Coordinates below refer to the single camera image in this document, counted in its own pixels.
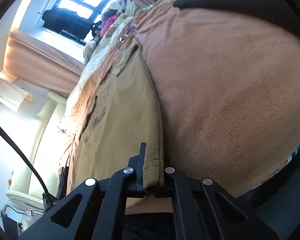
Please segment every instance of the white wall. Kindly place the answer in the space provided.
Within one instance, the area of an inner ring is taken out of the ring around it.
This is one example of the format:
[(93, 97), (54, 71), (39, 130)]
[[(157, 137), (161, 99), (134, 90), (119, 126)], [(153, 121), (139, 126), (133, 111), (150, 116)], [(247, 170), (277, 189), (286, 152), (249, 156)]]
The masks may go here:
[(13, 22), (12, 22), (12, 26), (11, 28), (16, 28), (18, 29), (21, 25), (21, 22), (22, 22), (22, 19), (29, 7), (29, 4), (31, 3), (32, 0), (22, 0), (22, 2), (20, 3), (19, 5), (19, 8), (16, 12), (16, 15), (13, 19)]
[(28, 33), (29, 30), (36, 28), (48, 2), (49, 0), (31, 0), (23, 16), (19, 30)]
[[(0, 126), (25, 153), (32, 150), (36, 126), (34, 117), (41, 111), (46, 103), (47, 90), (29, 84), (23, 80), (15, 81), (15, 84), (32, 93), (32, 102), (25, 100), (17, 113), (0, 103)], [(0, 137), (0, 210), (8, 201), (5, 192), (8, 190), (8, 179), (11, 179), (12, 171), (22, 162), (19, 155)]]
[(0, 20), (0, 71), (3, 69), (4, 53), (6, 50), (9, 31), (22, 0), (16, 0)]

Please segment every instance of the orange blanket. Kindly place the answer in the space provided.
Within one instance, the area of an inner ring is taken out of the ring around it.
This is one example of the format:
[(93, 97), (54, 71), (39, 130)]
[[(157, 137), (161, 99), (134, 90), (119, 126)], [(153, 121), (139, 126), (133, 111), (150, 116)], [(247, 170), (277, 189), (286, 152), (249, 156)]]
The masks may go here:
[[(173, 1), (160, 0), (131, 23), (161, 103), (165, 165), (210, 176), (238, 196), (300, 143), (300, 40), (260, 19), (180, 10)], [(68, 165), (89, 97), (115, 58), (112, 48), (68, 117), (76, 127), (63, 156)]]

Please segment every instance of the fleece blanket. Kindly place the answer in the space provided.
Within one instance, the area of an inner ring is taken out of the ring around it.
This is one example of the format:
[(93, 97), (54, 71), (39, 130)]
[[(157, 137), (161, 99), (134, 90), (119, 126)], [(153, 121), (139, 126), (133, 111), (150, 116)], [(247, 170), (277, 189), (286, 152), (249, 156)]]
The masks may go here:
[[(143, 186), (164, 185), (160, 106), (136, 38), (129, 39), (90, 96), (72, 168), (71, 190), (127, 167), (146, 142)], [(129, 199), (127, 207), (138, 199)]]
[[(79, 100), (80, 93), (84, 84), (87, 82), (87, 79), (92, 75), (93, 72), (101, 65), (101, 63), (108, 56), (111, 47), (117, 43), (119, 39), (119, 34), (124, 29), (124, 27), (131, 21), (131, 19), (135, 16), (137, 11), (139, 10), (139, 6), (135, 3), (130, 3), (127, 5), (125, 12), (120, 15), (120, 17), (111, 25), (111, 28), (106, 32), (105, 36), (101, 39), (100, 43), (93, 51), (93, 54), (90, 57), (89, 63), (84, 68), (80, 80), (76, 87), (71, 92), (68, 97), (65, 118), (69, 116), (69, 113), (73, 109), (74, 105)], [(68, 127), (68, 124), (61, 124), (60, 128), (65, 130)]]
[[(143, 47), (161, 106), (165, 166), (212, 177), (238, 196), (267, 179), (300, 143), (300, 39), (254, 17), (180, 10), (173, 1), (160, 0), (129, 24), (137, 24), (130, 36)], [(68, 144), (72, 162), (89, 97), (115, 55), (116, 46), (82, 90), (73, 115), (77, 137)], [(128, 212), (170, 210), (158, 201), (148, 198)]]

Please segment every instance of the silver bolt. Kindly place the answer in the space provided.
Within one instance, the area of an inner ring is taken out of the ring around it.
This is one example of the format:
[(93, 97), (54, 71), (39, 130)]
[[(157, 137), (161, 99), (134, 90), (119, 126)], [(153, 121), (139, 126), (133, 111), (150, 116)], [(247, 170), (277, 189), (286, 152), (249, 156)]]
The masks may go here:
[(175, 169), (172, 168), (172, 167), (168, 167), (168, 168), (165, 169), (165, 171), (166, 171), (166, 173), (168, 173), (168, 174), (172, 174), (172, 173), (175, 172)]
[(210, 178), (204, 178), (203, 180), (202, 180), (202, 183), (204, 184), (204, 185), (211, 185), (212, 184), (212, 179), (210, 179)]
[(124, 172), (125, 174), (133, 173), (133, 168), (130, 168), (130, 167), (124, 168), (124, 169), (123, 169), (123, 172)]
[(96, 180), (94, 178), (89, 178), (89, 179), (86, 179), (85, 183), (87, 186), (93, 186), (96, 183)]

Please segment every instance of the black cable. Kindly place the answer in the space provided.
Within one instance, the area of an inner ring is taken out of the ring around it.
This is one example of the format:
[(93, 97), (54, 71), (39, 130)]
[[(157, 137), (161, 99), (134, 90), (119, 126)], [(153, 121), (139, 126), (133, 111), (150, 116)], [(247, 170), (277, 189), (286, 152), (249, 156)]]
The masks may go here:
[(32, 166), (30, 161), (27, 159), (27, 157), (23, 154), (23, 152), (19, 149), (19, 147), (14, 143), (14, 141), (9, 137), (8, 134), (0, 127), (0, 136), (19, 154), (19, 156), (23, 159), (23, 161), (27, 164), (27, 166), (30, 168), (30, 170), (34, 173), (34, 175), (39, 180), (41, 186), (43, 187), (43, 190), (47, 196), (47, 200), (51, 207), (53, 207), (53, 202), (50, 197), (50, 193), (44, 184), (43, 180), (41, 179), (39, 173), (35, 170), (35, 168)]
[(6, 205), (6, 207), (4, 208), (4, 210), (2, 210), (1, 212), (5, 214), (5, 212), (6, 212), (6, 210), (7, 210), (8, 207), (11, 208), (14, 212), (16, 212), (16, 213), (18, 213), (18, 214), (26, 215), (25, 212), (17, 211), (17, 210), (15, 210), (12, 206), (10, 206), (10, 205)]

